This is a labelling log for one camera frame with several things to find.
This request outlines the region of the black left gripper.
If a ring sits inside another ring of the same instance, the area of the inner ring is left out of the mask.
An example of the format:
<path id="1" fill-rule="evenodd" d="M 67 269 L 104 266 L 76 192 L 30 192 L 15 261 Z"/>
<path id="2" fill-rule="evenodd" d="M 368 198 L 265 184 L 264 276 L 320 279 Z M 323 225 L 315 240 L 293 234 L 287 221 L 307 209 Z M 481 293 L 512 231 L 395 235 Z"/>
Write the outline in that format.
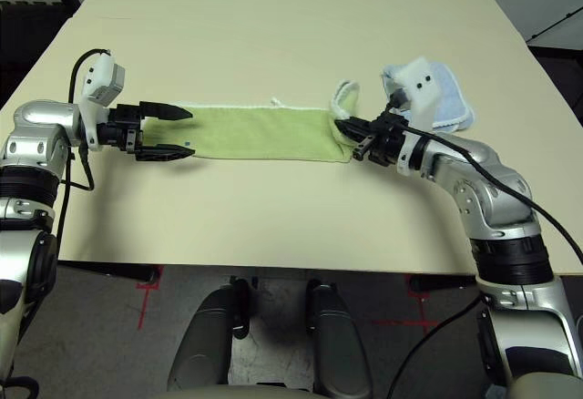
<path id="1" fill-rule="evenodd" d="M 97 125 L 98 143 L 135 153 L 136 161 L 166 162 L 195 154 L 193 148 L 179 145 L 143 146 L 141 121 L 144 118 L 178 121 L 193 118 L 193 115 L 183 107 L 166 103 L 140 101 L 136 105 L 117 104 L 108 111 L 106 122 Z"/>

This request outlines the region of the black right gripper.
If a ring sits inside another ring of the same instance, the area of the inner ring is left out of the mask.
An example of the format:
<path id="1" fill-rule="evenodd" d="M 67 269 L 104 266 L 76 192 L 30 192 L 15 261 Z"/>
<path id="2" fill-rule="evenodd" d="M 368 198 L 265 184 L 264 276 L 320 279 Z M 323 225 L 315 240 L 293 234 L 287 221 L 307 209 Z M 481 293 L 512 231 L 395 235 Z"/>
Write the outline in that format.
<path id="1" fill-rule="evenodd" d="M 390 112 L 372 121 L 349 117 L 337 119 L 335 124 L 341 143 L 357 144 L 353 150 L 356 160 L 363 161 L 368 156 L 370 161 L 383 167 L 397 163 L 408 125 L 405 118 Z"/>

